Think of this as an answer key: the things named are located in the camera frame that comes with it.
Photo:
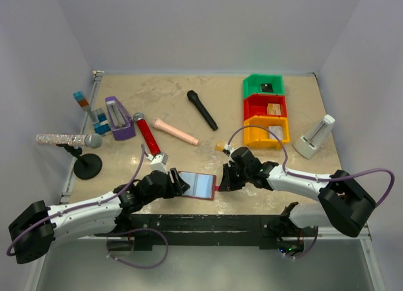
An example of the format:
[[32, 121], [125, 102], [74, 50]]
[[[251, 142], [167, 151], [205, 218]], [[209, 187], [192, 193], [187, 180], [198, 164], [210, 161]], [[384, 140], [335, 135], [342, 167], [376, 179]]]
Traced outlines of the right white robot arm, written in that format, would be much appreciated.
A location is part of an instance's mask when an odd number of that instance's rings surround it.
[[357, 237], [376, 207], [374, 199], [351, 175], [343, 170], [334, 174], [290, 171], [282, 165], [262, 163], [247, 147], [224, 145], [229, 161], [223, 165], [219, 191], [240, 190], [247, 183], [270, 191], [287, 191], [319, 204], [310, 210], [294, 207], [281, 219], [281, 230], [296, 235], [307, 226], [331, 224], [340, 233]]

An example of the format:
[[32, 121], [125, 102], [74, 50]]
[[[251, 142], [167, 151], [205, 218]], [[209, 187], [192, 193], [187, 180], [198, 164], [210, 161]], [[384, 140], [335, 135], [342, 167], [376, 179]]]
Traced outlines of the red leather card holder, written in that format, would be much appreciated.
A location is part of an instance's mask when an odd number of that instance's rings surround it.
[[186, 182], [190, 188], [183, 193], [184, 197], [213, 200], [217, 177], [213, 174], [192, 173], [181, 171], [179, 177]]

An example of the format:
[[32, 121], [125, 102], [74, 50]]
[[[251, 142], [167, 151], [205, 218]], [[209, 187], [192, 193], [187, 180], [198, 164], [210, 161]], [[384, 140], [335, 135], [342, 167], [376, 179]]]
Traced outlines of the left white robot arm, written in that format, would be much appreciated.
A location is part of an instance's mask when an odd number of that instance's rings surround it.
[[6, 254], [25, 264], [52, 246], [84, 236], [122, 236], [130, 230], [130, 215], [158, 198], [180, 197], [190, 186], [172, 168], [152, 171], [99, 197], [67, 205], [31, 203], [12, 223]]

